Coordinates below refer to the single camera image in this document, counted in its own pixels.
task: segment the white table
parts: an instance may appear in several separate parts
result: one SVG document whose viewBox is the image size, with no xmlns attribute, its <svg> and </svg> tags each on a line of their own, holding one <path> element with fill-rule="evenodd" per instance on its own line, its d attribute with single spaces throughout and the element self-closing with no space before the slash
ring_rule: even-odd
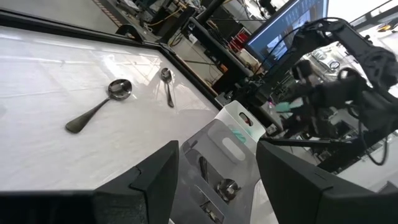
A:
<svg viewBox="0 0 398 224">
<path fill-rule="evenodd" d="M 159 70 L 174 73 L 175 108 Z M 218 110 L 158 51 L 0 27 L 0 190 L 95 189 Z M 79 134 L 65 124 L 132 82 Z"/>
</svg>

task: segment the spoon handle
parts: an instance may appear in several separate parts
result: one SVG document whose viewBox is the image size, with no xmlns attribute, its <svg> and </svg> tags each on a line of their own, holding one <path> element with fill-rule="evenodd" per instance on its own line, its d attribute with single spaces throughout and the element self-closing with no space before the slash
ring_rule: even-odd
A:
<svg viewBox="0 0 398 224">
<path fill-rule="evenodd" d="M 71 133 L 79 133 L 89 122 L 89 120 L 94 116 L 94 114 L 102 107 L 105 103 L 107 103 L 111 98 L 107 98 L 98 104 L 93 109 L 87 111 L 85 114 L 80 115 L 79 117 L 69 121 L 65 126 L 68 131 Z"/>
<path fill-rule="evenodd" d="M 171 107 L 171 108 L 174 107 L 172 95 L 170 94 L 170 86 L 169 86 L 169 84 L 167 84 L 167 104 L 168 104 L 169 107 Z"/>
</svg>

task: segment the black frame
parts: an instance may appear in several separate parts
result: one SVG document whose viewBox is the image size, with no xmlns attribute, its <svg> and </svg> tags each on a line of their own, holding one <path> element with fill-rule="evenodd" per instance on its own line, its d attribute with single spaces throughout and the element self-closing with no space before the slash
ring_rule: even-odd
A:
<svg viewBox="0 0 398 224">
<path fill-rule="evenodd" d="M 167 58 L 218 110 L 223 107 L 215 100 L 216 95 L 211 91 L 188 65 L 178 57 L 178 55 L 167 45 L 153 42 L 138 42 L 131 38 L 91 30 L 63 22 L 51 21 L 49 19 L 31 16 L 20 12 L 14 12 L 0 8 L 0 26 L 12 27 L 17 29 L 43 32 L 46 34 L 61 35 L 86 40 L 106 42 L 110 44 L 125 45 L 129 47 L 142 47 L 145 49 L 158 50 Z"/>
<path fill-rule="evenodd" d="M 285 10 L 287 8 L 289 8 L 294 2 L 299 1 L 299 0 L 290 0 L 287 3 L 285 3 L 278 11 L 276 11 L 276 13 L 274 15 L 271 16 L 271 18 L 269 18 L 268 20 L 265 21 L 265 23 L 263 23 L 256 31 L 254 31 L 254 33 L 252 33 L 250 35 L 250 37 L 245 41 L 245 43 L 243 43 L 244 45 L 244 49 L 247 50 L 249 52 L 249 54 L 253 55 L 254 57 L 256 57 L 256 54 L 248 47 L 248 42 L 250 42 L 253 37 L 257 36 L 257 34 L 263 30 L 263 28 L 265 28 L 266 26 L 269 26 L 270 23 L 274 22 L 276 18 L 278 18 L 278 16 L 280 16 L 283 12 L 285 12 Z M 326 0 L 326 13 L 329 10 L 329 0 Z"/>
</svg>

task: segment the monitor screen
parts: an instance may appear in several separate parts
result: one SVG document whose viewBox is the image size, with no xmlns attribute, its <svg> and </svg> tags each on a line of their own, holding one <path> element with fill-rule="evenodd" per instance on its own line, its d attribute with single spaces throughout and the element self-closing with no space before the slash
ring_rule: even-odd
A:
<svg viewBox="0 0 398 224">
<path fill-rule="evenodd" d="M 315 21 L 327 16 L 328 0 L 296 0 L 284 5 L 250 37 L 246 50 L 260 62 L 265 69 L 270 68 L 287 51 L 295 32 L 287 36 L 278 46 L 276 44 L 286 34 L 302 26 L 305 21 Z M 272 55 L 269 52 L 276 46 Z"/>
</svg>

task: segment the silver spoon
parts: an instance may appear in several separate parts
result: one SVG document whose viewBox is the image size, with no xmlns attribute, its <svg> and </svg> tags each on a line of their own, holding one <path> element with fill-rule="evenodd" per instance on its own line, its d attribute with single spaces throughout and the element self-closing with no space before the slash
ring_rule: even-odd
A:
<svg viewBox="0 0 398 224">
<path fill-rule="evenodd" d="M 230 202 L 232 201 L 235 197 L 237 192 L 241 190 L 241 188 L 238 186 L 238 184 L 235 182 L 235 180 L 231 179 L 223 179 L 219 182 L 217 185 L 217 193 L 218 195 L 225 201 L 225 202 Z"/>
<path fill-rule="evenodd" d="M 169 83 L 172 81 L 172 73 L 170 72 L 170 69 L 168 68 L 163 68 L 162 71 L 160 72 L 160 78 L 167 84 L 167 104 L 169 107 L 173 108 L 174 103 L 172 99 L 172 95 L 170 94 L 170 87 Z"/>
<path fill-rule="evenodd" d="M 108 97 L 93 109 L 87 111 L 85 114 L 69 121 L 65 126 L 71 133 L 79 133 L 94 116 L 94 114 L 107 103 L 110 99 L 125 100 L 127 99 L 132 90 L 132 85 L 129 80 L 119 79 L 111 82 L 108 86 Z"/>
</svg>

